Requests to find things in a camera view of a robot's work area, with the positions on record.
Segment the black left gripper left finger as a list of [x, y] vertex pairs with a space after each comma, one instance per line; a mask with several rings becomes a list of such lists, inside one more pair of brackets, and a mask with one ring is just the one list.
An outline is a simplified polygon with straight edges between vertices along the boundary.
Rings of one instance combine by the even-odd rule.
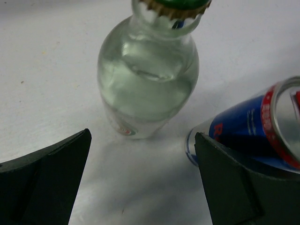
[[2, 225], [67, 225], [91, 145], [84, 129], [0, 164]]

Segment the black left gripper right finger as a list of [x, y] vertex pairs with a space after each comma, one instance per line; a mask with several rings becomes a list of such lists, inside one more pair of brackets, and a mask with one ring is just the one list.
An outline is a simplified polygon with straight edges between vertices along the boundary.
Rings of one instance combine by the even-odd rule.
[[214, 225], [298, 225], [300, 175], [197, 133], [195, 151]]

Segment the silver blue can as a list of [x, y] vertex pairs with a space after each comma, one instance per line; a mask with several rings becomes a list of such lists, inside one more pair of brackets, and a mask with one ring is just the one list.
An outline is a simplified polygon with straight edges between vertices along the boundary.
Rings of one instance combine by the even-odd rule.
[[185, 152], [195, 166], [195, 135], [204, 133], [224, 146], [280, 168], [300, 169], [300, 78], [277, 82], [253, 97], [194, 127]]

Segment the clear bottle green cap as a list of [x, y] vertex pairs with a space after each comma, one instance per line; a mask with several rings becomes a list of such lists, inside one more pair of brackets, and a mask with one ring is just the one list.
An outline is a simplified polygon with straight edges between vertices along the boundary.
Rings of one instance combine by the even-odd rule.
[[152, 136], [186, 104], [199, 76], [192, 31], [209, 0], [134, 0], [101, 45], [97, 81], [113, 128]]

